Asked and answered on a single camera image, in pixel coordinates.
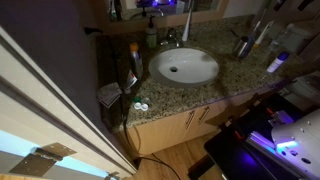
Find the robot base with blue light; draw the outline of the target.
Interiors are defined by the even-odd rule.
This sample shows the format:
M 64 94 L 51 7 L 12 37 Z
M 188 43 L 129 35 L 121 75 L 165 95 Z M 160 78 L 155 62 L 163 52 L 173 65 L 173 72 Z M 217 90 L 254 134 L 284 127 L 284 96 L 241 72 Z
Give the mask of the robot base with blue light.
M 204 144 L 188 172 L 198 180 L 218 166 L 224 180 L 320 180 L 320 110 L 308 114 L 279 95 L 251 100 Z

